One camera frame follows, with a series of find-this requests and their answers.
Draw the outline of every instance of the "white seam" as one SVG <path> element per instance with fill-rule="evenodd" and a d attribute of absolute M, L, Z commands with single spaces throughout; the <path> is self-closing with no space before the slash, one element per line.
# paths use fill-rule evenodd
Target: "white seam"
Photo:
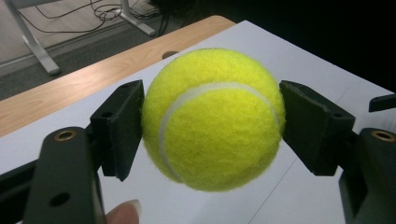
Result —
<path fill-rule="evenodd" d="M 169 122 L 169 119 L 172 117 L 172 115 L 186 102 L 189 100 L 198 97 L 202 95 L 205 92 L 208 91 L 216 91 L 216 90 L 224 90 L 224 89 L 239 89 L 239 90 L 245 90 L 248 91 L 257 97 L 259 97 L 261 100 L 263 100 L 266 104 L 268 104 L 271 108 L 271 112 L 274 115 L 276 119 L 276 124 L 279 126 L 279 119 L 278 116 L 274 110 L 274 107 L 272 106 L 271 102 L 265 98 L 261 93 L 256 91 L 254 88 L 250 87 L 249 85 L 246 84 L 241 84 L 237 82 L 215 82 L 215 83 L 208 83 L 205 85 L 201 85 L 199 87 L 191 88 L 181 95 L 177 97 L 177 99 L 169 106 L 169 108 L 166 110 L 165 114 L 163 115 L 163 118 L 161 120 L 161 126 L 159 129 L 159 134 L 158 134 L 158 143 L 159 143 L 159 148 L 161 152 L 161 156 L 163 157 L 163 162 L 166 164 L 166 166 L 169 168 L 171 171 L 172 175 L 181 181 L 179 175 L 175 172 L 175 170 L 172 168 L 171 164 L 169 163 L 168 158 L 165 155 L 165 131 L 167 124 Z"/>

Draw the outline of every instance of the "gray carpet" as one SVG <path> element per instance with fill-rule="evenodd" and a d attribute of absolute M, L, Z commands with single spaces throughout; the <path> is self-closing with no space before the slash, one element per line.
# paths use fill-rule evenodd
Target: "gray carpet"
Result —
<path fill-rule="evenodd" d="M 162 17 L 144 21 L 158 31 Z M 181 22 L 171 18 L 163 34 L 175 31 Z M 66 76 L 80 68 L 99 62 L 117 53 L 133 48 L 158 36 L 150 37 L 132 24 L 122 21 L 103 30 L 89 33 L 47 49 L 52 59 L 62 69 L 51 77 L 34 55 L 25 55 L 13 62 L 0 64 L 0 100 L 28 91 L 36 86 Z"/>

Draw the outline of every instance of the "white surface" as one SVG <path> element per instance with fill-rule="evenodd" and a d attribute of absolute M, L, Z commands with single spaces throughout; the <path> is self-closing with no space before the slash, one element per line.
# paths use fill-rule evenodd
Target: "white surface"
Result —
<path fill-rule="evenodd" d="M 375 127 L 395 131 L 395 110 L 368 113 L 369 101 L 390 94 L 382 88 L 327 63 L 292 44 L 243 21 L 185 50 L 235 49 L 262 62 L 274 77 L 305 84 L 357 117 L 354 131 Z M 142 70 L 69 107 L 0 139 L 0 174 L 35 160 L 44 137 L 63 127 L 86 127 L 93 111 L 121 84 L 143 79 L 145 89 L 177 55 Z M 106 210 L 139 199 L 141 223 L 343 223 L 344 214 L 334 177 L 315 177 L 282 142 L 271 167 L 241 189 L 207 193 L 169 181 L 149 160 L 141 144 L 129 177 L 121 183 L 103 177 Z"/>

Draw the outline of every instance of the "brass screw hole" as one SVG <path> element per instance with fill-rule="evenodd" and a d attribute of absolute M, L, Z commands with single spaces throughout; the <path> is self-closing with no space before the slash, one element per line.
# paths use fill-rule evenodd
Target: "brass screw hole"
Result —
<path fill-rule="evenodd" d="M 387 132 L 383 132 L 383 131 L 373 131 L 372 135 L 384 142 L 395 142 L 396 141 L 396 137 L 391 133 L 387 133 Z"/>
<path fill-rule="evenodd" d="M 67 141 L 67 140 L 74 138 L 74 136 L 76 136 L 76 134 L 77 134 L 76 131 L 66 130 L 66 131 L 56 134 L 55 141 L 57 141 L 57 142 Z"/>

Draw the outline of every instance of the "tennis ball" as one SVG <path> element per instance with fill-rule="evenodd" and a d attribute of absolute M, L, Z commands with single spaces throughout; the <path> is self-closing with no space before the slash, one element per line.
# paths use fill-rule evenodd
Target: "tennis ball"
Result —
<path fill-rule="evenodd" d="M 154 78 L 142 108 L 149 156 L 170 179 L 204 191 L 245 185 L 272 162 L 285 125 L 269 72 L 228 49 L 198 49 Z"/>

